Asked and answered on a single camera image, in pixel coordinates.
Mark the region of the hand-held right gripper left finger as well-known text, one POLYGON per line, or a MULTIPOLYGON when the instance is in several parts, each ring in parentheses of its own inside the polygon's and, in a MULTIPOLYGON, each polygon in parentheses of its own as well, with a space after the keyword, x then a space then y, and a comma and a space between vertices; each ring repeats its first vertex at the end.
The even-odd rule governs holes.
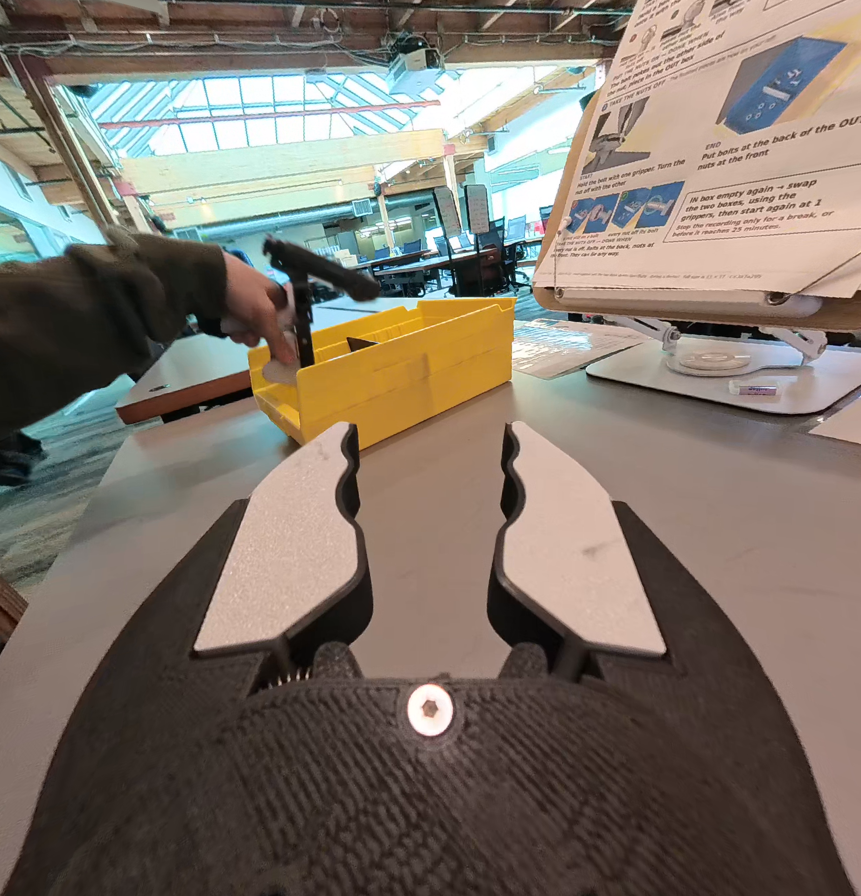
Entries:
POLYGON ((371 618, 357 426, 339 422, 254 489, 193 643, 198 657, 352 642, 371 618))

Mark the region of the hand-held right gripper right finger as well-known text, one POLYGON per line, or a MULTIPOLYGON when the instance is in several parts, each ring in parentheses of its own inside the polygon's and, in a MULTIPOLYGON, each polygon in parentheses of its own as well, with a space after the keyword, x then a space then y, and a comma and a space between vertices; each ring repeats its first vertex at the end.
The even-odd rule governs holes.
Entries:
POLYGON ((488 617, 509 644, 663 658, 667 644, 608 491, 526 423, 505 426, 488 617))

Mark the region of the large yellow plastic bin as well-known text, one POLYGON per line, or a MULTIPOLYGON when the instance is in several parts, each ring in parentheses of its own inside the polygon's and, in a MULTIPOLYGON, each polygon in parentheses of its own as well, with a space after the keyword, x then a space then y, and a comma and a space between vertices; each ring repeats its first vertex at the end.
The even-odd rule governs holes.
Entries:
POLYGON ((257 407, 298 444, 344 422, 372 446, 511 380, 515 302, 420 300, 314 331, 315 364, 296 385, 268 383, 268 348, 252 349, 257 407), (378 345, 350 353, 347 337, 378 345))

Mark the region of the grey desk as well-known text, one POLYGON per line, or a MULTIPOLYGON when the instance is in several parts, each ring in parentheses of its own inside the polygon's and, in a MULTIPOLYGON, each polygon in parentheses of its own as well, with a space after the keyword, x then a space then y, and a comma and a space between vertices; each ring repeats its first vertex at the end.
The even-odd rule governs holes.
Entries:
MULTIPOLYGON (((369 448, 357 486, 374 678, 490 678, 504 425, 627 503, 720 604, 792 716, 861 894, 861 446, 582 372, 509 385, 369 448)), ((142 601, 293 446, 246 399, 131 435, 0 657, 0 892, 62 731, 142 601)))

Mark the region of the person's left hand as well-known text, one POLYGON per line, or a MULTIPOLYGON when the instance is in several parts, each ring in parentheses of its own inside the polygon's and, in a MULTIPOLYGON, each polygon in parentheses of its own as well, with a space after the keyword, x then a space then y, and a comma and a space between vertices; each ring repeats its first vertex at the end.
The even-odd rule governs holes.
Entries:
POLYGON ((296 364, 298 353, 285 331, 293 322, 293 307, 288 291, 255 268, 228 252, 223 252, 226 271, 223 321, 235 322, 228 332, 236 343, 250 349, 262 342, 271 358, 280 364, 296 364))

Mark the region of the black office chair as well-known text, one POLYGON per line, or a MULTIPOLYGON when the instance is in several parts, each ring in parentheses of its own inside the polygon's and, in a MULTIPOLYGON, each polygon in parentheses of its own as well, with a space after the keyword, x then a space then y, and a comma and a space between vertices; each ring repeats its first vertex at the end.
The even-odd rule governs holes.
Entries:
POLYGON ((453 273, 462 297, 484 297, 529 287, 535 264, 526 241, 506 243, 489 231, 474 238, 472 252, 454 263, 453 273))

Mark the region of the white wood-edged table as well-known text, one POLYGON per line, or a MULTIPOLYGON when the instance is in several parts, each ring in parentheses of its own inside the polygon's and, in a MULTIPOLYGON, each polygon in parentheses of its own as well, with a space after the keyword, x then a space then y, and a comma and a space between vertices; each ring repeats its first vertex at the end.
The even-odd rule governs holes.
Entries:
POLYGON ((252 396, 248 350, 197 334, 172 343, 116 405, 127 426, 169 423, 252 396))

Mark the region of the white document holder base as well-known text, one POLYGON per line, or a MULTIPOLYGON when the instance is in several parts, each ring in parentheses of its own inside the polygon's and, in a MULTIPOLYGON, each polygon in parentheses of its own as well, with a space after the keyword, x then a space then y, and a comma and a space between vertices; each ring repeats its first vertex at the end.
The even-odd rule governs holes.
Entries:
POLYGON ((861 387, 861 351, 830 347, 820 330, 766 327, 763 339, 730 339, 684 334, 652 318, 609 320, 650 340, 589 364, 596 379, 779 417, 816 415, 861 387), (730 380, 777 381, 783 393, 735 397, 730 380))

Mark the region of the clear plastic sleeve sheet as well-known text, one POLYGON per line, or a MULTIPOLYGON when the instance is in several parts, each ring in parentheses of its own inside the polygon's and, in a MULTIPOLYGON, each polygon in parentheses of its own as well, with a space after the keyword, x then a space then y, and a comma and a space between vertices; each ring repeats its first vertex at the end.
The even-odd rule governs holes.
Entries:
POLYGON ((515 321, 512 370, 550 380, 649 340, 635 330, 609 323, 515 321))

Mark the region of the grey ceiling unit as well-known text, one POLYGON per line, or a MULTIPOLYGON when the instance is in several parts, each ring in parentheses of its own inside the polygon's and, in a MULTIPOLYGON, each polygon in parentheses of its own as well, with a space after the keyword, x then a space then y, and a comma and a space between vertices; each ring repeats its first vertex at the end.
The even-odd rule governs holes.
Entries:
POLYGON ((387 68, 386 90, 390 95, 417 95, 433 87, 444 72, 444 59, 434 48, 400 53, 387 68))

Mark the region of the white paper sheet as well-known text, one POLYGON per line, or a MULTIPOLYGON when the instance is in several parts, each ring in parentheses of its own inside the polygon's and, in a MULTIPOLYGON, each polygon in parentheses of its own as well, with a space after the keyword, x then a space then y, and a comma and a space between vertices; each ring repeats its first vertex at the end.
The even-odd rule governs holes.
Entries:
POLYGON ((861 396, 820 422, 810 434, 861 445, 861 396))

